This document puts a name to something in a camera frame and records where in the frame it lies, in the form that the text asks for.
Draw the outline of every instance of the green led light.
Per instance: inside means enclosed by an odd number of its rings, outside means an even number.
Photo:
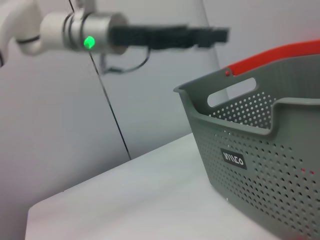
[[[92,49],[96,45],[96,40],[92,36],[88,36],[84,40],[83,45],[86,49]]]

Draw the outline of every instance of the silver metal cylinder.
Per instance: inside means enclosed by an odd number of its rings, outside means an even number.
[[[106,54],[121,55],[126,50],[125,46],[113,46],[109,39],[109,30],[113,26],[126,26],[128,20],[121,13],[90,13],[83,17],[77,13],[68,17],[62,31],[66,47],[74,51],[90,51]],[[94,45],[85,47],[87,38],[94,40]]]

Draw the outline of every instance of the white table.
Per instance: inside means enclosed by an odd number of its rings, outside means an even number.
[[[33,206],[26,240],[278,240],[210,185],[192,134]]]

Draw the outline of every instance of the gray plastic basket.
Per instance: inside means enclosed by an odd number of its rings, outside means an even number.
[[[226,71],[174,90],[210,183],[276,236],[320,239],[320,55]],[[212,93],[249,78],[253,91],[208,105]]]

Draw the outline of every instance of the red handle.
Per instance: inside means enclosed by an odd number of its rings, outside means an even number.
[[[320,39],[279,46],[238,61],[228,67],[236,76],[276,60],[314,54],[320,54]]]

